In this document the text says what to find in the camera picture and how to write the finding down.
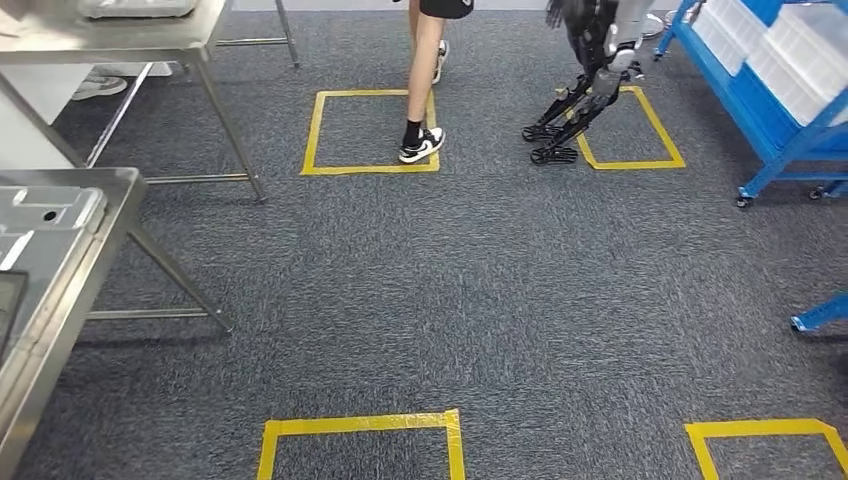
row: yellow tape square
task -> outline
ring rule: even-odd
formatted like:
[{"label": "yellow tape square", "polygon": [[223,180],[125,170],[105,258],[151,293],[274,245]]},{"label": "yellow tape square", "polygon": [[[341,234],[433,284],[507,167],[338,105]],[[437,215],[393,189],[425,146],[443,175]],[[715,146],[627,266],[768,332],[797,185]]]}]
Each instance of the yellow tape square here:
[{"label": "yellow tape square", "polygon": [[839,432],[814,418],[687,423],[685,428],[705,480],[718,480],[718,471],[707,447],[708,438],[767,435],[824,435],[843,473],[848,476],[848,450]]},{"label": "yellow tape square", "polygon": [[[592,153],[592,149],[589,148],[589,142],[586,140],[586,135],[581,133],[577,136],[577,145],[580,147],[580,151],[583,152],[583,157],[586,159],[586,162],[588,162],[595,170],[641,170],[648,168],[685,167],[686,163],[683,161],[680,151],[677,150],[677,146],[668,135],[668,131],[657,116],[657,112],[654,111],[654,107],[651,106],[651,102],[648,101],[648,97],[645,96],[645,92],[643,92],[640,87],[635,87],[633,85],[621,87],[620,91],[631,92],[636,96],[636,100],[639,101],[639,106],[642,107],[642,111],[645,112],[645,115],[648,117],[648,121],[651,123],[654,131],[656,131],[660,136],[660,140],[662,140],[663,146],[671,159],[643,160],[639,162],[599,162]],[[562,93],[563,90],[557,89],[557,92]]]},{"label": "yellow tape square", "polygon": [[[439,170],[439,152],[430,155],[428,163],[413,163],[410,165],[346,165],[343,167],[316,166],[315,154],[318,152],[318,138],[321,134],[321,120],[324,118],[324,105],[328,97],[375,97],[375,96],[406,96],[407,90],[332,90],[318,92],[315,97],[315,108],[312,111],[312,123],[309,127],[309,139],[306,142],[306,153],[303,156],[301,175],[346,175],[351,173],[421,173],[437,172]],[[436,100],[433,92],[427,98],[427,126],[436,125]]]},{"label": "yellow tape square", "polygon": [[412,428],[444,428],[448,442],[448,471],[450,480],[465,480],[465,461],[462,455],[462,435],[459,410],[444,413],[410,413],[372,417],[315,418],[302,420],[268,420],[262,434],[262,453],[259,456],[257,480],[271,480],[280,437],[318,435],[324,433],[373,432]]}]

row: stainless steel table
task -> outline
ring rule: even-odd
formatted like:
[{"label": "stainless steel table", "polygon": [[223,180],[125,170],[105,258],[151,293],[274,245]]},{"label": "stainless steel table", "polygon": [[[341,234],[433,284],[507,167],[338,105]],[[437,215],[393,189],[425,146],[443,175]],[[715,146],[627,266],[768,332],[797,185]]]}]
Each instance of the stainless steel table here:
[{"label": "stainless steel table", "polygon": [[[0,268],[29,275],[0,366],[0,480],[12,477],[86,319],[209,316],[232,329],[139,225],[146,189],[133,168],[0,170]],[[89,314],[126,236],[202,308]]]},{"label": "stainless steel table", "polygon": [[209,71],[210,49],[215,45],[245,46],[287,44],[295,66],[297,52],[282,0],[276,0],[277,13],[285,32],[280,38],[217,41],[232,0],[198,0],[193,12],[182,18],[90,20],[76,11],[77,0],[0,0],[0,6],[21,10],[20,25],[13,34],[0,35],[0,64],[66,64],[147,62],[129,88],[115,116],[96,146],[83,160],[0,74],[0,92],[8,96],[68,160],[78,167],[96,163],[129,108],[153,62],[171,61],[188,66],[200,80],[215,113],[233,145],[245,173],[190,175],[150,178],[150,184],[250,181],[257,199],[266,194],[235,126],[225,112]]}]

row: sneaker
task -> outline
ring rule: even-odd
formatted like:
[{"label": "sneaker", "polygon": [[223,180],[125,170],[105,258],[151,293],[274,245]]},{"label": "sneaker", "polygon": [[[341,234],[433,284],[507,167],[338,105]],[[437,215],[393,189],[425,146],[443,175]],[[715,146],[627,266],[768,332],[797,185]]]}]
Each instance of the sneaker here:
[{"label": "sneaker", "polygon": [[127,88],[127,81],[119,77],[101,77],[100,75],[89,75],[85,77],[72,100],[85,100],[86,98],[115,95]]},{"label": "sneaker", "polygon": [[439,58],[436,60],[436,71],[433,73],[433,85],[439,83],[439,80],[442,79],[442,67],[445,64],[445,60],[448,59],[448,54],[450,54],[450,44],[447,40],[440,40]]},{"label": "sneaker", "polygon": [[418,134],[420,140],[413,147],[401,147],[398,157],[403,163],[415,163],[422,158],[436,153],[445,144],[445,132],[441,128],[422,128]]}]

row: gray carpet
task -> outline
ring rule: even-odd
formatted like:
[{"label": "gray carpet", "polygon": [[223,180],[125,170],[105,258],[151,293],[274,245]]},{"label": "gray carpet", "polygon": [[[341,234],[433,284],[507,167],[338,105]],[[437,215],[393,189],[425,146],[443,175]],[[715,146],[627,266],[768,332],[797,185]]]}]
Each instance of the gray carpet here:
[{"label": "gray carpet", "polygon": [[[250,479],[267,419],[454,407],[470,479],[698,478],[687,422],[814,417],[848,435],[848,330],[788,324],[846,286],[845,205],[787,184],[736,209],[759,162],[679,48],[642,86],[685,169],[530,164],[520,128],[576,65],[539,13],[480,12],[448,32],[440,172],[300,177],[315,92],[403,87],[408,49],[399,13],[291,17],[299,71],[281,48],[215,53],[270,202],[195,185],[153,188],[144,207],[238,328],[87,326],[18,479]],[[274,27],[239,14],[228,33]],[[118,102],[71,105],[59,128],[90,146]],[[662,153],[628,102],[589,132],[599,160]],[[402,101],[332,99],[324,127],[318,164],[387,163]],[[151,80],[103,159],[233,163],[186,78]],[[98,303],[181,301],[128,246]],[[841,478],[821,437],[709,445],[722,478]],[[286,438],[275,478],[444,479],[445,439]]]}]

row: black shorts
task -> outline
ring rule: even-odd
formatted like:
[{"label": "black shorts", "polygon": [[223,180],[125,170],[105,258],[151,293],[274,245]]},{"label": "black shorts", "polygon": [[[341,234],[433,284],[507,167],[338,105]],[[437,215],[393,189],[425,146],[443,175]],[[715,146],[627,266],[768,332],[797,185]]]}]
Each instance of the black shorts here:
[{"label": "black shorts", "polygon": [[436,18],[462,18],[474,10],[474,0],[420,0],[421,13]]}]

